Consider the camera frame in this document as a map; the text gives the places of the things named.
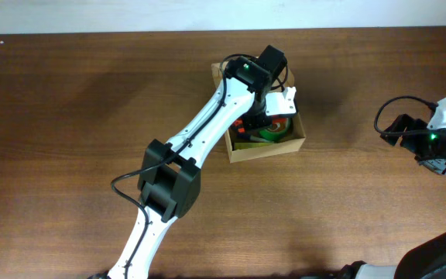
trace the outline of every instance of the wooden table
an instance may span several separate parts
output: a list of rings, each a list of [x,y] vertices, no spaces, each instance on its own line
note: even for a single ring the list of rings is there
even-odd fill
[[[397,264],[446,231],[446,176],[372,127],[397,95],[446,96],[446,28],[0,36],[0,278],[84,278],[118,259],[136,208],[109,181],[138,168],[214,92],[211,63],[283,50],[307,132],[298,153],[229,164],[222,140],[201,194],[151,274],[266,276]],[[428,120],[401,101],[383,114]],[[136,179],[121,188],[138,196]]]

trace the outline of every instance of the open box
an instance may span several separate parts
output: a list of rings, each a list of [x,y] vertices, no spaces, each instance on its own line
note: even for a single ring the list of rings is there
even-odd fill
[[[214,86],[216,88],[219,86],[221,82],[221,72],[219,70],[219,66],[220,66],[219,63],[211,65]],[[284,76],[285,73],[283,71],[279,75],[280,80],[283,80]],[[294,82],[294,77],[292,71],[289,70],[285,86],[293,87],[293,82]],[[225,142],[228,151],[228,157],[230,158],[230,163],[299,151],[300,147],[304,143],[304,140],[306,140],[306,132],[304,131],[304,126],[302,125],[302,121],[300,120],[299,112],[297,112],[297,114],[291,120],[292,122],[290,130],[287,133],[287,135],[284,136],[278,143],[274,143],[268,146],[260,146],[260,147],[236,150],[234,148],[235,142],[245,141],[245,140],[237,138],[235,133],[230,129],[226,130]]]

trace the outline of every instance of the white wall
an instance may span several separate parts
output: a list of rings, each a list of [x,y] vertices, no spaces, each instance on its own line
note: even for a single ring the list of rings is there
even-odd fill
[[[446,26],[446,0],[0,0],[0,33]]]

